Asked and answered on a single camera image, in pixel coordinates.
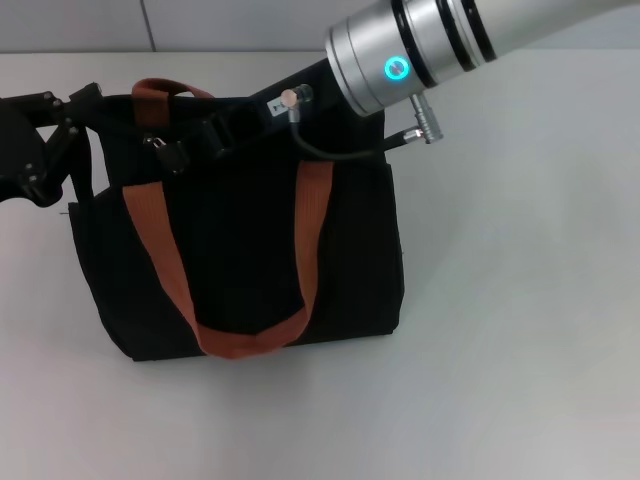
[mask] silver cylinder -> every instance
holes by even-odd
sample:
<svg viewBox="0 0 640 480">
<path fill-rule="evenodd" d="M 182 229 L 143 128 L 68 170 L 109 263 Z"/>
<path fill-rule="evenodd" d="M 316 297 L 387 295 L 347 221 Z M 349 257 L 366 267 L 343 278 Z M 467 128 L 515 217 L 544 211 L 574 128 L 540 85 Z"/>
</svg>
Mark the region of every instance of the silver cylinder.
<svg viewBox="0 0 640 480">
<path fill-rule="evenodd" d="M 336 81 L 362 116 L 451 80 L 485 59 L 640 0 L 402 0 L 398 18 L 389 2 L 356 13 L 327 37 Z M 421 82 L 410 57 L 431 85 Z"/>
<path fill-rule="evenodd" d="M 366 116 L 424 90 L 389 2 L 381 2 L 332 27 L 327 56 L 351 107 Z"/>
<path fill-rule="evenodd" d="M 498 56 L 637 0 L 475 0 Z"/>
</svg>

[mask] orange strap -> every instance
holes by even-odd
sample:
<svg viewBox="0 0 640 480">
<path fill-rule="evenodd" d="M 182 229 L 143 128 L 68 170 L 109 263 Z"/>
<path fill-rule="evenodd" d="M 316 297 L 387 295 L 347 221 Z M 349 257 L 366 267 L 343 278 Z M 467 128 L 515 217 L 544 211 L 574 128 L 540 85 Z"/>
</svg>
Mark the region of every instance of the orange strap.
<svg viewBox="0 0 640 480">
<path fill-rule="evenodd" d="M 136 118 L 147 117 L 147 112 L 138 112 L 146 110 L 147 105 L 135 105 Z M 204 353 L 229 359 L 249 357 L 277 350 L 304 332 L 318 290 L 318 242 L 329 204 L 332 179 L 333 163 L 300 163 L 296 183 L 294 243 L 304 307 L 293 317 L 258 335 L 219 332 L 198 323 L 187 275 L 171 231 L 162 183 L 123 189 L 129 215 L 151 257 L 160 284 L 193 330 Z"/>
<path fill-rule="evenodd" d="M 184 83 L 164 78 L 145 78 L 133 86 L 131 96 L 136 123 L 140 127 L 161 128 L 169 125 L 169 97 L 191 92 L 197 98 L 213 98 L 213 95 Z"/>
</svg>

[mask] blue led light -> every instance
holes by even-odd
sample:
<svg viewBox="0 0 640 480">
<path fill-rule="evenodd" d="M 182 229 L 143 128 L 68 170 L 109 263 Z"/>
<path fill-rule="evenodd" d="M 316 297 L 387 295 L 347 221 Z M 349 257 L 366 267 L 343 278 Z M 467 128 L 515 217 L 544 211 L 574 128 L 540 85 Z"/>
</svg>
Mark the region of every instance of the blue led light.
<svg viewBox="0 0 640 480">
<path fill-rule="evenodd" d="M 391 57 L 384 66 L 384 73 L 391 80 L 403 80 L 410 71 L 409 62 L 403 57 Z"/>
</svg>

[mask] bag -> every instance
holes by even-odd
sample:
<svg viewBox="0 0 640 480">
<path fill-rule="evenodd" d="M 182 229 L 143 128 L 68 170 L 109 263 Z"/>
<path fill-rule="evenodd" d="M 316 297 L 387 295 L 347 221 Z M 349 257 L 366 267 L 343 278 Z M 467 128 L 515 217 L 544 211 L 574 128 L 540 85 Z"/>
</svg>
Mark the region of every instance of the bag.
<svg viewBox="0 0 640 480">
<path fill-rule="evenodd" d="M 213 161 L 200 126 L 239 102 L 148 79 L 86 116 L 110 187 L 69 206 L 73 236 L 102 323 L 135 361 L 237 359 L 398 325 L 402 259 L 384 153 L 305 160 L 283 132 Z M 383 115 L 341 105 L 305 135 L 333 151 L 375 148 Z"/>
</svg>

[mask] white table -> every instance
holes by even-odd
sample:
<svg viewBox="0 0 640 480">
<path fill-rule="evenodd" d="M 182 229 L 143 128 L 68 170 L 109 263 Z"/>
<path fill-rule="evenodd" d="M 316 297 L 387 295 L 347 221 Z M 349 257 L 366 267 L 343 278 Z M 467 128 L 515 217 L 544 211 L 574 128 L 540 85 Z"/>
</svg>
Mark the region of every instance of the white table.
<svg viewBox="0 0 640 480">
<path fill-rule="evenodd" d="M 247 95 L 316 58 L 6 55 L 0 95 L 148 76 Z M 434 91 L 446 140 L 389 155 L 407 293 L 388 338 L 134 364 L 66 204 L 3 203 L 0 477 L 637 480 L 639 88 L 640 51 L 527 51 Z"/>
</svg>

